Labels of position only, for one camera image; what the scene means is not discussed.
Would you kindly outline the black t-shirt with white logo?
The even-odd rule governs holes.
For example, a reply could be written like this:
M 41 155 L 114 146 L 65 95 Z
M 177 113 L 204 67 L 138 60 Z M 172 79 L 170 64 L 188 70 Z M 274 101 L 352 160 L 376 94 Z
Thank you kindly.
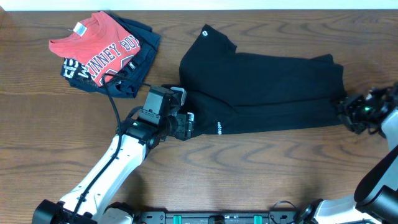
M 183 56 L 182 113 L 193 113 L 193 135 L 242 134 L 339 124 L 332 102 L 346 96 L 343 67 L 315 58 L 242 53 L 209 25 Z

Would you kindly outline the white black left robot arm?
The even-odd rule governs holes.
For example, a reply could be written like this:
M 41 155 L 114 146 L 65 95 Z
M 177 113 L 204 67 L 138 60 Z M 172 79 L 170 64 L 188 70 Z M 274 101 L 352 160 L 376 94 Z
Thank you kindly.
M 179 112 L 186 97 L 180 87 L 151 86 L 144 106 L 118 120 L 108 150 L 87 176 L 57 203 L 43 200 L 32 223 L 134 223 L 134 211 L 112 199 L 161 141 L 169 136 L 183 141 L 191 138 L 195 116 Z

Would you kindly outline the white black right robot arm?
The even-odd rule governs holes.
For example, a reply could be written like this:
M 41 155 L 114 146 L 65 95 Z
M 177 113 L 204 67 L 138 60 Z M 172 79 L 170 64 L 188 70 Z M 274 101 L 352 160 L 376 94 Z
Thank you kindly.
M 360 181 L 353 195 L 317 200 L 296 215 L 296 223 L 397 223 L 397 85 L 371 89 L 335 103 L 346 128 L 379 134 L 388 154 Z

